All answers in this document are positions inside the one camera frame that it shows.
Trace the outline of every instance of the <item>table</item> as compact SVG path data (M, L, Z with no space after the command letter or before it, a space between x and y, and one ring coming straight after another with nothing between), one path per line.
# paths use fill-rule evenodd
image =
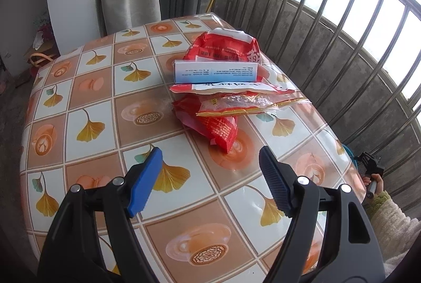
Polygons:
M67 190L105 185L163 151L162 174L132 223L160 282L261 282L290 224L258 165L269 145L298 175L336 188L365 187L340 141L311 104L242 116L224 154L183 128L171 110L172 62L202 32L231 28L213 13L131 28L91 41L41 68L23 131L20 180L29 240L39 257ZM268 81L297 89L262 55ZM326 215L319 213L305 271L315 264ZM108 270L117 270L104 215L96 214Z

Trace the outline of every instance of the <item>red plastic bag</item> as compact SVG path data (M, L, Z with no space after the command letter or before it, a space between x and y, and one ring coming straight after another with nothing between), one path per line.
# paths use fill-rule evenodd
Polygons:
M184 60L197 57L218 61L246 61L260 63L257 40L243 31L216 28L204 32L193 42Z
M174 113L185 125L210 139L228 153L237 138L237 117L197 117L201 101L196 94L186 94L173 102Z

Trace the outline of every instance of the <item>concrete wall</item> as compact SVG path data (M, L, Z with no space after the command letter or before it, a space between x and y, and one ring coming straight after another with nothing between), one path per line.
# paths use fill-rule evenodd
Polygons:
M0 0L0 56L16 77L31 65L23 55L32 45L36 17L47 11L47 0Z
M245 29L250 20L251 9L254 1L255 0L249 0L248 2L242 26L238 24L238 21L239 15L243 10L244 0L240 1L236 16L233 17L230 13L228 13L226 21L238 29ZM249 30L249 33L253 36L256 36L258 33L258 26L267 1L268 0L260 0L258 3ZM260 48L263 48L266 44L281 2L281 0L272 0L267 20L262 29L262 35L258 40ZM221 17L224 16L225 3L226 0L217 0L217 4L215 6L215 13ZM201 12L204 12L207 4L208 0L202 0ZM267 55L271 59L274 59L277 55L295 12L296 8L288 3L267 52ZM288 42L285 52L277 63L282 70L286 71L290 67L312 22L313 18L310 15L305 12L300 14L300 18L294 32L292 33L291 39ZM302 85L308 77L310 71L313 69L324 48L328 44L332 34L333 32L322 23L317 25L308 49L305 51L296 68L290 75L290 79L298 87L300 87L300 85ZM339 73L352 50L353 47L347 44L343 39L338 38L335 41L332 51L329 53L317 75L304 91L310 100L315 102L320 98L321 94L323 94L325 89ZM336 88L334 88L330 96L318 108L319 112L327 121L329 121L348 102L373 70L369 63L365 61L365 57L361 55L363 55L363 53L355 58L348 72L344 75ZM364 94L349 109L349 111L332 126L332 129L338 138L344 141L367 119L369 119L369 117L371 117L390 96L390 89L386 86L385 82L377 76L366 89ZM360 154L362 151L372 150L384 139L386 139L393 130L399 128L406 119L407 115L404 113L404 110L397 100L394 100L388 106L386 111L365 132L349 144L349 147L355 154ZM377 157L381 157L382 165L384 165L385 168L391 167L399 159L403 158L407 154L410 154L418 146L419 142L415 128L419 128L416 123L409 125L394 141L390 143L390 145L376 154ZM400 166L393 173L386 176L384 178L384 182L388 192L391 193L402 186L405 187L408 182L417 178L420 175L420 164L421 151L419 151L414 157ZM403 190L403 192L395 194L393 199L401 208L406 209L405 212L407 215L419 218L421 217L421 204L416 204L411 207L411 203L420 196L421 184L418 182Z

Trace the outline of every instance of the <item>green knit cuff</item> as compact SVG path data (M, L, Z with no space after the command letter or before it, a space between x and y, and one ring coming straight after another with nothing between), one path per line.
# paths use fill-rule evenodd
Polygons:
M380 207L387 201L391 199L390 195L386 190L381 192L378 196L374 198L374 200L368 205L365 212L368 215L368 218L371 220L371 218L374 216L374 214L380 209Z

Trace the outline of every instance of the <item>floor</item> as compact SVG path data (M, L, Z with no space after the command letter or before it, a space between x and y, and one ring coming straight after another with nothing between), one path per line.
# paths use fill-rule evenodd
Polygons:
M25 231L19 184L19 149L32 85L33 80L18 88L8 83L0 95L0 227L24 264L36 272L38 263Z

